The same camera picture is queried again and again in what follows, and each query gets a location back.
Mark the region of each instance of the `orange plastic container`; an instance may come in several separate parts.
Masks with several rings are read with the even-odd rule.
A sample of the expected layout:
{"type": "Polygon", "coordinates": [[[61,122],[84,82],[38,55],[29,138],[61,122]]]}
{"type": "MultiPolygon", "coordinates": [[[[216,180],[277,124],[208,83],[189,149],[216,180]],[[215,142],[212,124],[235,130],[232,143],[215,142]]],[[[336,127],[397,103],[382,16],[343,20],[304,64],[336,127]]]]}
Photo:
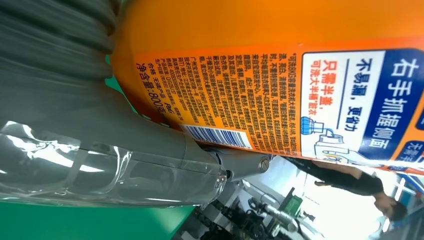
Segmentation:
{"type": "Polygon", "coordinates": [[[199,141],[421,174],[423,151],[419,149],[412,160],[404,153],[408,144],[424,144],[419,125],[422,118],[424,121],[424,65],[419,66],[424,50],[423,23],[422,0],[134,0],[123,14],[111,63],[123,91],[139,113],[184,130],[199,141]],[[388,58],[394,56],[399,59],[388,63],[388,58]],[[374,59],[372,69],[352,69],[368,59],[374,59]],[[410,65],[400,65],[402,59],[410,65]],[[319,82],[320,95],[314,97],[306,85],[314,83],[314,69],[309,62],[315,61],[337,66],[320,67],[315,82],[319,82]],[[272,69],[280,63],[285,65],[272,69]],[[171,73],[158,72],[164,67],[171,73]],[[400,67],[405,67],[403,76],[400,67]],[[324,73],[331,68],[334,72],[324,73]],[[410,69],[413,79],[405,75],[410,69]],[[333,82],[325,80],[328,74],[334,77],[333,82]],[[358,74],[368,75],[369,79],[362,82],[356,79],[358,74]],[[384,93],[387,96],[383,96],[382,85],[391,89],[384,93]],[[360,92],[360,86],[368,88],[367,95],[360,92]],[[404,88],[400,92],[396,87],[404,88]],[[384,99],[399,101],[401,93],[408,96],[403,98],[403,107],[410,111],[398,112],[398,119],[394,112],[386,111],[393,103],[385,103],[384,99]],[[357,103],[365,112],[363,116],[348,114],[349,107],[357,103]],[[388,118],[399,121],[381,123],[379,114],[392,114],[388,118]],[[250,119],[249,125],[248,116],[256,116],[257,124],[250,119]],[[325,119],[333,116],[337,120],[325,119]],[[321,123],[323,126],[308,132],[303,124],[309,122],[318,123],[318,128],[321,123]],[[187,126],[208,129],[197,134],[195,131],[203,130],[187,126]],[[377,131],[373,128],[386,131],[385,135],[370,133],[377,131]],[[334,151],[332,144],[339,144],[336,149],[343,149],[342,153],[334,151]]]}

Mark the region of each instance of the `clear plastic film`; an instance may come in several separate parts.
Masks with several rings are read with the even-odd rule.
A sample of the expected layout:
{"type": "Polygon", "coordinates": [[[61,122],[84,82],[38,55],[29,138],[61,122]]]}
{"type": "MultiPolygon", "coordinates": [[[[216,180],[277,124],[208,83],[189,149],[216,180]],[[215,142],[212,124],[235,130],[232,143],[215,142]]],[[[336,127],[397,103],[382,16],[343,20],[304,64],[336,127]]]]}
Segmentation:
{"type": "Polygon", "coordinates": [[[0,121],[0,201],[68,206],[207,204],[222,192],[218,164],[34,131],[0,121]]]}

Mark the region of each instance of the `gray machine part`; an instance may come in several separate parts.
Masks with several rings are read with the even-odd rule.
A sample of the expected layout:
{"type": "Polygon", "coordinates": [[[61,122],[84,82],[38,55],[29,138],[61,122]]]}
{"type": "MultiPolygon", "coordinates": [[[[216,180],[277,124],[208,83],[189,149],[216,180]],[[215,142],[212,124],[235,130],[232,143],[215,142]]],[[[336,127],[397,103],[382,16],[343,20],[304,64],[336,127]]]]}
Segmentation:
{"type": "Polygon", "coordinates": [[[216,154],[105,86],[118,6],[0,0],[0,200],[181,206],[221,193],[216,154]]]}
{"type": "Polygon", "coordinates": [[[270,167],[267,154],[217,147],[208,147],[206,150],[217,155],[230,182],[265,173],[270,167]]]}

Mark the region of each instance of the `plastic bottle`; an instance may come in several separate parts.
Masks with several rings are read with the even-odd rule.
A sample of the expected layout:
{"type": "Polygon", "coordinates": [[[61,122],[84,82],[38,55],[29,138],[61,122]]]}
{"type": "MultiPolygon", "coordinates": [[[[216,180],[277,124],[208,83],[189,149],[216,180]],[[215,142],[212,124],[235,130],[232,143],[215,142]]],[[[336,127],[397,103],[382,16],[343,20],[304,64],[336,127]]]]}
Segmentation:
{"type": "MultiPolygon", "coordinates": [[[[301,118],[308,117],[324,123],[325,127],[333,131],[335,135],[344,137],[348,149],[343,149],[342,152],[351,151],[363,157],[360,161],[349,159],[349,163],[361,162],[368,166],[385,165],[383,169],[386,170],[424,174],[418,166],[423,162],[420,160],[424,159],[423,151],[419,150],[412,160],[407,155],[408,148],[413,147],[409,144],[422,145],[424,150],[422,137],[424,136],[422,133],[424,129],[424,113],[422,113],[424,98],[421,84],[424,79],[422,71],[424,65],[419,66],[418,64],[418,62],[421,64],[421,60],[424,61],[422,58],[424,28],[421,27],[424,23],[423,11],[424,1],[422,0],[133,0],[128,3],[122,14],[120,31],[116,35],[117,44],[111,62],[116,78],[137,111],[149,116],[154,121],[162,123],[165,121],[174,128],[184,130],[198,141],[219,144],[226,142],[228,146],[250,151],[308,159],[317,159],[323,156],[324,159],[321,160],[331,161],[334,157],[328,155],[327,150],[323,152],[324,154],[316,153],[314,146],[320,145],[318,133],[311,133],[307,136],[301,134],[301,118]],[[277,54],[277,58],[274,58],[276,60],[272,58],[273,53],[277,54]],[[261,72],[261,78],[257,78],[260,79],[260,83],[256,86],[257,89],[254,89],[254,97],[252,97],[254,104],[264,106],[260,109],[247,102],[247,93],[246,95],[242,94],[245,84],[248,84],[247,76],[253,79],[255,75],[255,71],[252,70],[254,67],[252,69],[248,67],[246,59],[243,57],[248,56],[250,59],[255,55],[259,56],[259,64],[265,59],[269,63],[260,68],[268,70],[268,72],[261,72]],[[244,66],[240,68],[240,72],[239,69],[231,72],[230,68],[228,72],[227,68],[225,70],[217,68],[217,65],[228,64],[229,58],[234,56],[243,58],[244,66]],[[207,59],[202,59],[202,57],[211,57],[211,62],[214,62],[212,57],[224,57],[224,60],[216,59],[217,63],[214,62],[212,73],[206,73],[206,75],[214,75],[219,80],[216,85],[212,85],[212,83],[209,85],[212,81],[204,78],[201,66],[202,63],[206,64],[207,59]],[[313,69],[310,68],[313,67],[314,61],[318,59],[319,62],[324,63],[327,57],[333,59],[335,64],[338,63],[339,68],[336,69],[336,65],[333,66],[337,71],[335,72],[337,73],[336,83],[327,80],[325,84],[328,86],[325,86],[322,73],[319,75],[321,81],[313,82],[311,79],[309,83],[309,79],[305,79],[305,76],[309,75],[309,70],[311,74],[313,73],[313,69]],[[366,62],[361,62],[361,60],[365,61],[371,58],[374,59],[373,68],[375,67],[376,70],[362,68],[366,62]],[[411,63],[410,66],[413,67],[411,73],[415,71],[414,79],[410,78],[412,74],[405,75],[406,72],[402,72],[403,68],[399,68],[401,63],[405,63],[402,62],[402,59],[411,63]],[[270,84],[263,84],[265,82],[263,81],[264,74],[267,75],[267,78],[271,78],[271,64],[278,60],[283,60],[288,66],[288,84],[284,86],[283,90],[287,96],[281,94],[281,78],[275,81],[275,85],[278,83],[278,88],[272,89],[272,80],[270,80],[270,84]],[[162,79],[158,73],[146,72],[149,69],[157,71],[158,66],[168,66],[174,69],[174,63],[196,66],[200,76],[199,85],[196,86],[196,81],[187,80],[185,82],[183,78],[178,77],[173,82],[167,82],[166,77],[169,79],[171,77],[166,73],[162,74],[164,76],[162,79]],[[370,77],[369,74],[372,71],[374,76],[370,77]],[[370,78],[365,78],[362,74],[368,74],[370,78]],[[145,81],[147,77],[150,77],[151,83],[148,82],[148,79],[145,81]],[[318,82],[320,88],[317,88],[316,91],[321,95],[319,98],[316,96],[316,102],[310,101],[312,105],[309,105],[309,108],[312,110],[322,109],[319,117],[313,111],[308,112],[308,108],[305,107],[308,104],[307,96],[311,92],[309,87],[304,87],[304,85],[314,83],[317,85],[318,82]],[[293,83],[296,86],[290,92],[289,84],[293,83]],[[172,93],[175,103],[170,103],[173,100],[166,92],[165,84],[174,84],[181,89],[189,89],[189,93],[184,96],[185,98],[176,97],[176,93],[172,93]],[[327,91],[327,87],[332,88],[331,84],[335,84],[334,86],[337,87],[334,88],[335,90],[327,91]],[[395,88],[396,86],[400,87],[401,84],[405,84],[404,87],[409,88],[402,91],[395,88]],[[361,86],[364,90],[362,92],[358,91],[361,86]],[[366,97],[357,97],[357,95],[365,95],[367,87],[366,97]],[[203,93],[200,88],[209,88],[220,92],[215,97],[210,97],[212,93],[206,93],[206,98],[202,99],[203,93]],[[386,113],[385,107],[379,105],[385,104],[385,99],[390,100],[392,94],[393,99],[401,97],[401,94],[411,97],[411,99],[402,98],[403,101],[406,101],[405,112],[409,113],[398,116],[401,117],[399,126],[395,126],[397,123],[393,123],[391,126],[379,125],[380,123],[377,123],[379,114],[386,113]],[[334,99],[330,99],[327,95],[334,96],[334,99]],[[288,111],[291,111],[289,109],[292,104],[291,97],[294,99],[292,102],[296,104],[292,116],[287,114],[288,111]],[[273,109],[273,100],[276,101],[275,108],[277,110],[273,109]],[[202,112],[200,105],[203,104],[199,102],[202,101],[208,104],[208,107],[204,107],[204,111],[213,115],[212,118],[206,119],[199,114],[202,112]],[[237,109],[237,106],[244,104],[243,101],[246,106],[237,109]],[[335,102],[337,102],[337,107],[326,108],[335,102]],[[359,108],[363,108],[363,113],[360,118],[356,119],[356,115],[361,114],[360,111],[353,111],[354,105],[357,104],[359,104],[359,108]],[[199,112],[196,112],[195,106],[199,107],[199,112]],[[176,114],[174,107],[182,114],[176,114]],[[284,111],[287,109],[284,114],[287,114],[288,122],[282,123],[285,119],[281,117],[282,109],[284,111]],[[238,122],[237,119],[233,119],[235,116],[243,121],[248,121],[247,116],[257,116],[259,120],[256,125],[252,124],[249,128],[249,124],[245,127],[241,126],[243,121],[238,122]],[[350,128],[345,128],[345,125],[349,124],[351,124],[350,128]],[[192,132],[192,126],[196,131],[206,127],[211,133],[210,135],[209,133],[196,134],[192,132]],[[389,134],[396,132],[398,136],[392,139],[391,136],[386,135],[386,138],[376,138],[375,140],[373,139],[375,134],[372,133],[374,127],[378,131],[381,128],[383,130],[389,128],[389,130],[386,129],[389,134]],[[290,130],[288,136],[285,137],[283,133],[279,134],[277,129],[281,132],[285,129],[290,130]],[[215,140],[216,136],[224,138],[224,141],[222,139],[215,140]]],[[[256,80],[250,82],[253,86],[256,83],[256,80]]]]}

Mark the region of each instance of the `green surface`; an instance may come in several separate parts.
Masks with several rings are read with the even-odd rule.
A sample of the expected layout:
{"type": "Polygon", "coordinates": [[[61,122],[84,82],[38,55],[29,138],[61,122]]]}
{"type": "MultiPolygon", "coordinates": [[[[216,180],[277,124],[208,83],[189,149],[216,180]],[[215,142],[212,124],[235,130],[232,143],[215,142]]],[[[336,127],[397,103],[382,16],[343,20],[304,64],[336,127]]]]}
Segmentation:
{"type": "MultiPolygon", "coordinates": [[[[122,92],[114,78],[106,84],[122,92]]],[[[0,203],[0,240],[169,240],[192,210],[0,203]]]]}
{"type": "Polygon", "coordinates": [[[301,209],[302,202],[302,198],[293,196],[288,202],[287,206],[284,208],[284,212],[292,217],[297,217],[299,210],[301,209]]]}

